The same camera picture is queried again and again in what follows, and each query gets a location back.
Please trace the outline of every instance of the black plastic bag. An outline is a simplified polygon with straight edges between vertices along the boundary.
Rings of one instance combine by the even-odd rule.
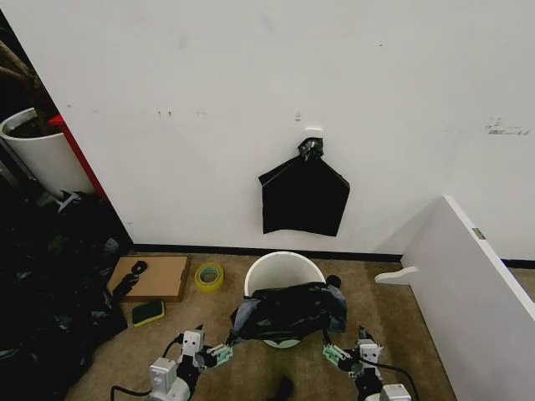
[[[58,212],[2,187],[0,383],[5,399],[63,399],[94,350],[126,328],[106,290],[130,239],[111,206],[79,194]]]
[[[251,297],[244,297],[231,320],[228,343],[299,340],[318,330],[344,332],[347,306],[338,288],[310,282],[256,290]]]
[[[321,138],[308,138],[299,156],[258,177],[264,234],[287,229],[337,235],[349,183],[321,160],[323,146]]]

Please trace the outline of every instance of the yellow tape roll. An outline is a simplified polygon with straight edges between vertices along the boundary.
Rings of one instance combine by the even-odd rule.
[[[223,285],[223,268],[217,263],[205,263],[195,270],[195,285],[202,292],[217,291]]]

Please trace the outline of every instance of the floor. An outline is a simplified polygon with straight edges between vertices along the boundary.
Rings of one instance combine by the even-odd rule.
[[[136,391],[149,388],[148,368],[177,333],[204,324],[206,343],[225,341],[230,328],[229,316],[242,298],[247,269],[255,256],[192,255],[191,270],[183,302],[167,303],[166,316],[144,327],[130,327],[103,344],[94,355],[91,369],[70,390],[68,401],[110,399],[114,384]],[[193,272],[202,263],[215,261],[225,270],[225,282],[219,292],[204,294],[193,284]],[[455,400],[441,360],[418,305],[409,287],[378,286],[374,276],[400,269],[397,263],[313,260],[324,273],[342,279],[341,290],[348,303],[348,329],[332,335],[334,343],[349,348],[363,325],[375,341],[385,346],[381,362],[410,372],[420,399]],[[535,295],[535,271],[516,269],[518,281]],[[135,304],[125,304],[126,316]],[[354,385],[322,355],[322,338],[315,333],[298,346],[277,350],[250,341],[234,348],[233,359],[219,368],[206,371],[199,378],[194,400],[265,400],[273,396],[278,380],[289,376],[295,386],[291,400],[356,399]],[[169,354],[177,358],[180,346]],[[385,383],[409,384],[402,376],[383,371]],[[118,394],[117,401],[135,399]]]

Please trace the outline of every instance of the robotic claw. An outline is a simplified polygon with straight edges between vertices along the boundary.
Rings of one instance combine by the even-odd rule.
[[[232,346],[204,345],[201,327],[186,331],[176,339],[182,344],[178,361],[158,358],[150,366],[150,401],[187,401],[195,391],[197,379],[206,368],[214,368],[232,358]],[[383,385],[377,369],[382,347],[365,328],[359,328],[359,340],[352,349],[343,350],[324,332],[323,354],[329,362],[346,372],[359,390],[358,401],[411,401],[403,384]]]

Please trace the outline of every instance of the cardboard box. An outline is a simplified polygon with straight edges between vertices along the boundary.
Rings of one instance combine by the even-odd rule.
[[[140,274],[140,280],[121,300],[122,302],[148,302],[154,299],[168,302],[182,300],[190,270],[188,256],[123,256],[117,262],[114,274],[108,282],[110,292],[113,292],[123,277],[131,272],[132,266],[137,261],[146,262],[147,269]]]

